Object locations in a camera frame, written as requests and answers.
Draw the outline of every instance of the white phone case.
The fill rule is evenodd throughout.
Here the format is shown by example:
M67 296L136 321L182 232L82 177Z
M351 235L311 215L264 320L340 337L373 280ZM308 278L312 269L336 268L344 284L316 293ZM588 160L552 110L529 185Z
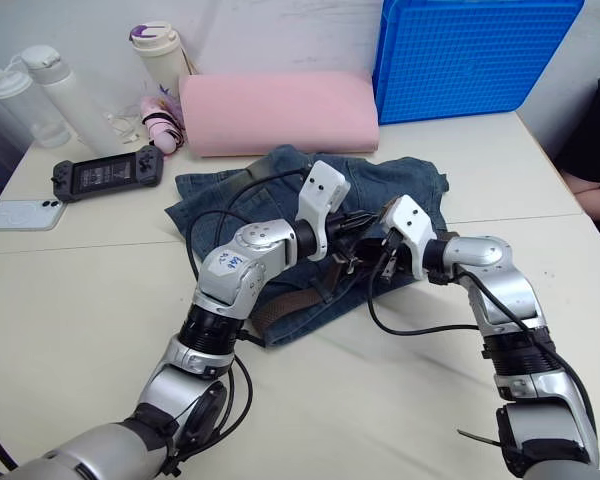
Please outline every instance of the white phone case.
M0 230L51 230L66 205L58 200L3 200Z

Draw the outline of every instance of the blue storage bin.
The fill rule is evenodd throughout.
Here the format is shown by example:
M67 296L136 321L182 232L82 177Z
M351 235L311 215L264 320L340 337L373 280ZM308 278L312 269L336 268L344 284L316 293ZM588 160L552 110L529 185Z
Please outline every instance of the blue storage bin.
M385 0L381 124L515 110L584 0Z

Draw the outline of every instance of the blue denim fabric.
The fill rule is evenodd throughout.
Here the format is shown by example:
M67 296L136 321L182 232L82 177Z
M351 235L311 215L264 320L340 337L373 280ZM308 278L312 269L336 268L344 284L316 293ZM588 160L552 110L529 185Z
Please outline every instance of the blue denim fabric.
M446 176L435 166L415 158L401 158L374 165L364 159L328 154L304 154L289 145L271 151L264 159L274 172L309 167L322 160L341 172L351 184L342 211L379 211L394 197L410 195L429 215L434 229L446 231L440 213L442 194L449 189ZM202 212L226 207L235 191L235 182L242 170L227 170L212 174L190 174L176 177L176 185L183 200L166 209L180 233L190 219ZM232 210L250 221L259 222L284 218L293 222L298 210L298 192L302 188L299 175L277 179L261 187L245 192ZM202 217L193 229L193 248L204 258L213 249L213 239L219 215ZM242 222L227 217L220 237L220 244L229 242ZM372 229L368 236L382 237L379 228ZM274 284L263 289L255 310L283 293L309 288L312 282L324 278L333 260L328 257L320 262L300 261L296 266L276 277ZM343 315L366 301L366 283L360 274L345 276L328 302L280 318L264 333L267 346L283 345L305 335L327 322ZM391 285L379 286L381 294L413 281L406 274L396 274Z

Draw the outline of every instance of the table surface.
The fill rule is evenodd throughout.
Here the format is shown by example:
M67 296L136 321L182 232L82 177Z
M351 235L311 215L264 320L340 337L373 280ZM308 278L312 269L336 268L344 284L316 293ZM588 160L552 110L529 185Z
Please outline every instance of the table surface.
M493 127L487 138L520 140L509 141L509 149L462 143L478 126L485 133L495 123L500 130ZM405 154L434 161L449 174L443 213L450 229L512 245L559 352L587 385L600 439L600 236L521 129L512 114L383 127L373 161ZM452 151L461 144L462 155ZM479 166L479 152L489 149L495 163ZM446 158L452 154L454 161ZM29 153L5 198L33 195L24 183L26 172L37 172L32 155L41 158ZM36 232L45 238L0 233L7 243L0 246L0 438L17 459L128 415L179 329L195 284L181 239L158 215L166 218L162 208L177 201L172 177L178 168L211 171L247 161L191 160L183 153L167 162L170 176L158 188L109 199L119 214L138 212L131 232L91 232L113 225L115 216L89 209L96 199L69 206L56 229ZM520 164L534 172L528 183L516 176ZM501 176L503 201L496 202ZM140 193L159 197L155 216L141 212ZM481 196L489 202L474 205ZM82 213L70 216L77 208ZM93 222L90 228L81 218ZM72 231L78 228L82 235ZM420 282L377 304L394 328L472 322L458 286ZM392 337L362 307L287 347L263 351L241 343L237 353L254 380L252 412L225 442L187 463L184 478L513 478L498 449L455 433L497 437L495 410L503 401L481 346L476 332Z

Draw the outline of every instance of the pink pillow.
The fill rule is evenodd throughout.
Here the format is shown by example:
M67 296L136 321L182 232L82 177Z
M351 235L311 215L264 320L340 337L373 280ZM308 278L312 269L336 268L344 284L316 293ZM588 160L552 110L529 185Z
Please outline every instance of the pink pillow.
M200 156L371 152L378 114L368 74L192 75L180 81L184 124Z

